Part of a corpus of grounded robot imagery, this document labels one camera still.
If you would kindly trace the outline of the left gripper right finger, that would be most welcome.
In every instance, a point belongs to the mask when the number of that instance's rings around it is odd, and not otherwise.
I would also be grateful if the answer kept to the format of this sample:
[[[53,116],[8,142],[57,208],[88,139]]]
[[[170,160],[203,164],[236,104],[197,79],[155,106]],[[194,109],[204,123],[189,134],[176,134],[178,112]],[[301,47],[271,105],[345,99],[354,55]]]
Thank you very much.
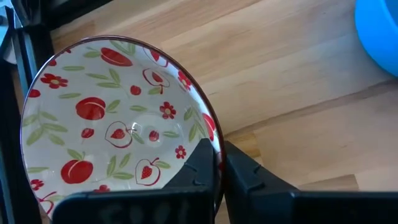
[[[398,192],[302,191],[232,143],[224,149],[231,224],[398,224]]]

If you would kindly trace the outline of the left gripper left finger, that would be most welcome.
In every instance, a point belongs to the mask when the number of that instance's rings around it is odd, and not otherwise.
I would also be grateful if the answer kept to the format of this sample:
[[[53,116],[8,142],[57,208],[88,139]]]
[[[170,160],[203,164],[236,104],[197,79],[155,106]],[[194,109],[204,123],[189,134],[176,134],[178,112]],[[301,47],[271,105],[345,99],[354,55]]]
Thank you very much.
[[[202,139],[162,189],[72,194],[52,224],[214,224],[215,189],[213,146]]]

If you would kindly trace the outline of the floral ceramic mini bowl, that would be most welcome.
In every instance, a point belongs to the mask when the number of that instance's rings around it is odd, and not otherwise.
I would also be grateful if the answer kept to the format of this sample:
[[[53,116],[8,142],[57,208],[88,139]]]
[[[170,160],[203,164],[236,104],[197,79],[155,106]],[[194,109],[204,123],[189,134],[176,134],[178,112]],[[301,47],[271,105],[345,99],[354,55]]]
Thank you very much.
[[[23,161],[48,217],[77,192],[165,187],[202,139],[220,179],[220,125],[193,76],[158,48],[117,35],[52,56],[22,110]]]

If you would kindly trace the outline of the blue plastic mini bowl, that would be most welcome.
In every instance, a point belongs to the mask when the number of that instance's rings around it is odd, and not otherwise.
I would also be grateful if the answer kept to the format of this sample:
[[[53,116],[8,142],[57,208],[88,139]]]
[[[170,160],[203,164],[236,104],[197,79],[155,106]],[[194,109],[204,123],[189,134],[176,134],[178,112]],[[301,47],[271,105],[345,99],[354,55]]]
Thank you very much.
[[[398,0],[356,0],[354,23],[368,55],[398,77]]]

